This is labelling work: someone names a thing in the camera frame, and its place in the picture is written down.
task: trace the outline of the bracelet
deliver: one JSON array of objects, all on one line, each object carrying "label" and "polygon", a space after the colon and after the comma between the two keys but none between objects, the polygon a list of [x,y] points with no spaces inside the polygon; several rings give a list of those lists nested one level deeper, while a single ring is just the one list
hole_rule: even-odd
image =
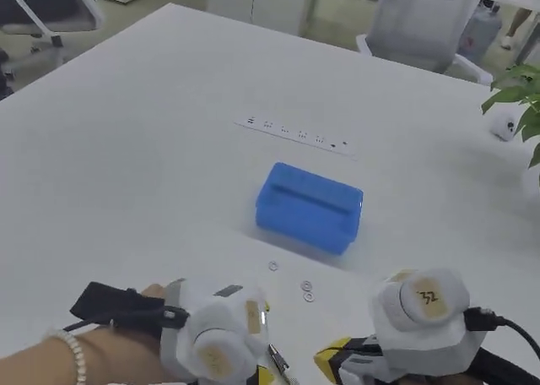
[{"label": "bracelet", "polygon": [[60,339],[67,344],[69,349],[75,356],[75,366],[77,369],[77,381],[75,385],[86,385],[86,360],[84,359],[83,349],[78,340],[71,333],[65,330],[50,330],[47,332],[45,339],[54,338]]}]

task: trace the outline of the office chair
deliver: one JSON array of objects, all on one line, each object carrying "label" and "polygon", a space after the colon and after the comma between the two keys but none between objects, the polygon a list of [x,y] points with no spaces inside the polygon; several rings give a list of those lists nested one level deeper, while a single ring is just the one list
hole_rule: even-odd
[{"label": "office chair", "polygon": [[47,23],[44,23],[32,11],[25,0],[17,0],[17,3],[32,19],[33,24],[5,24],[0,26],[0,30],[8,35],[45,36],[50,41],[34,42],[28,56],[4,63],[2,71],[11,79],[20,68],[40,60],[52,60],[55,68],[62,66],[71,58],[71,55],[64,47],[59,34],[97,30],[105,21],[105,15],[95,0],[77,0],[78,9],[74,14],[62,20],[47,21]]},{"label": "office chair", "polygon": [[479,84],[490,73],[456,54],[458,43],[477,0],[379,0],[367,35],[356,37],[360,53],[400,62],[435,73],[456,64]]}]

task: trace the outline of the washer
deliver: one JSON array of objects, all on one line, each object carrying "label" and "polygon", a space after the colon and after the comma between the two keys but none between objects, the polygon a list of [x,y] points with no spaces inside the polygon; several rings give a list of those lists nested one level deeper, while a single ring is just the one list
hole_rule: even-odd
[{"label": "washer", "polygon": [[313,289],[313,285],[310,281],[303,281],[300,285],[300,288],[302,288],[304,292],[311,292],[311,290]]},{"label": "washer", "polygon": [[304,301],[312,303],[315,300],[315,297],[311,292],[304,292]]},{"label": "washer", "polygon": [[279,270],[278,263],[276,263],[275,261],[271,261],[270,263],[268,263],[268,269],[270,271],[278,271]]}]

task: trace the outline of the blue container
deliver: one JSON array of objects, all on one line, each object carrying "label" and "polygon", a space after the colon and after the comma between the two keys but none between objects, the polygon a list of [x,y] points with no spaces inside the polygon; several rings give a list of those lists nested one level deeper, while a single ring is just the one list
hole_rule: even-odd
[{"label": "blue container", "polygon": [[276,163],[256,201],[256,224],[339,255],[358,235],[363,198],[358,188]]}]

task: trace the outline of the hand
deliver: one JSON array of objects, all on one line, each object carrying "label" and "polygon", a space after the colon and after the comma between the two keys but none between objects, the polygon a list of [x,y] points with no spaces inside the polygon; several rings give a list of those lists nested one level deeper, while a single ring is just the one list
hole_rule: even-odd
[{"label": "hand", "polygon": [[[145,296],[163,298],[160,285],[150,285]],[[92,384],[174,382],[159,360],[159,341],[144,333],[98,328],[78,336]]]}]

